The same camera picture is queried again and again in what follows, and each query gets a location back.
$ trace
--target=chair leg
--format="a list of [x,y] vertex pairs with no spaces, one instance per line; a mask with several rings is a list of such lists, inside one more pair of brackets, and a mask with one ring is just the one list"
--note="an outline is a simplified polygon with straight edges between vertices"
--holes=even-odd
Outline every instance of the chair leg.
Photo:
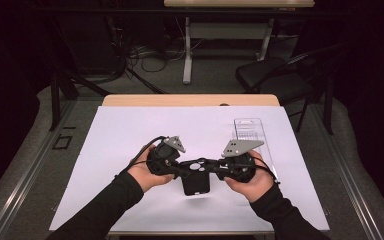
[[306,98],[304,102],[304,106],[302,107],[301,116],[299,118],[298,126],[295,131],[298,133],[301,130],[302,121],[304,120],[305,112],[307,110],[307,106],[310,103],[310,98]]

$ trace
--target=person's arm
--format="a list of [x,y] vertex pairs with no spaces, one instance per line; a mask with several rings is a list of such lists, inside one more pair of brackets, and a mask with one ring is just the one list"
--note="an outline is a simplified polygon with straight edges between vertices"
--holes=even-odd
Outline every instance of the person's arm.
[[[250,154],[255,159],[261,159],[255,151],[251,151]],[[255,163],[263,166],[258,160],[255,160]],[[273,183],[272,177],[266,171],[257,170],[248,183],[240,183],[231,178],[225,178],[225,181],[232,190],[248,199],[257,216],[273,225],[278,239],[329,239],[307,222],[289,199],[283,197],[278,185]]]
[[[151,146],[136,162],[146,160]],[[168,183],[171,175],[156,176],[149,172],[146,163],[122,171],[92,201],[70,220],[54,231],[47,239],[104,239],[111,227],[126,210],[138,203],[150,188]]]

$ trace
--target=white tabletop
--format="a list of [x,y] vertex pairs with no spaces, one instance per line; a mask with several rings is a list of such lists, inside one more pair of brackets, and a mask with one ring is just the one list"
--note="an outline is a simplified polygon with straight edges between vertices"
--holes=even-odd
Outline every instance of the white tabletop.
[[[50,226],[55,230],[98,194],[139,149],[158,136],[179,135],[179,161],[221,158],[236,118],[259,118],[281,191],[307,221],[328,230],[283,107],[100,107]],[[258,234],[272,232],[242,195],[210,174],[207,194],[185,196],[180,179],[158,186],[111,228],[110,234]]]
[[313,0],[164,0],[166,7],[240,7],[301,8],[313,7]]

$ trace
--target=hand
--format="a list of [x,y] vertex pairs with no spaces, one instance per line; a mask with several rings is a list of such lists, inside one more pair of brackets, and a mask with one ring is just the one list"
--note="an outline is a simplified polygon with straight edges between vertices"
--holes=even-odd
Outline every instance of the hand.
[[166,184],[174,178],[174,175],[172,174],[157,176],[149,171],[145,161],[147,160],[149,151],[153,148],[155,148],[155,145],[151,145],[149,148],[145,149],[145,151],[136,160],[137,163],[142,163],[133,165],[127,171],[128,173],[130,173],[130,175],[132,175],[134,179],[136,179],[144,193],[152,187]]
[[[256,151],[251,150],[249,154],[251,157],[263,159]],[[256,159],[254,159],[254,161],[255,164],[266,167],[261,161]],[[269,173],[261,169],[256,169],[254,177],[248,183],[241,183],[229,177],[225,177],[224,181],[233,191],[244,195],[250,203],[257,201],[273,185],[273,178]]]

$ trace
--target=black sleeve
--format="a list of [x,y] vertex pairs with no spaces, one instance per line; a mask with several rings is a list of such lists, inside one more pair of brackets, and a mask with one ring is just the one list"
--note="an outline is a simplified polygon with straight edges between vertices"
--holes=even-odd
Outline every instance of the black sleeve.
[[251,207],[257,216],[273,225],[278,239],[329,239],[307,222],[289,199],[283,197],[277,184],[273,184],[266,194],[251,203]]
[[137,181],[127,172],[120,174],[47,239],[104,239],[124,212],[142,197]]

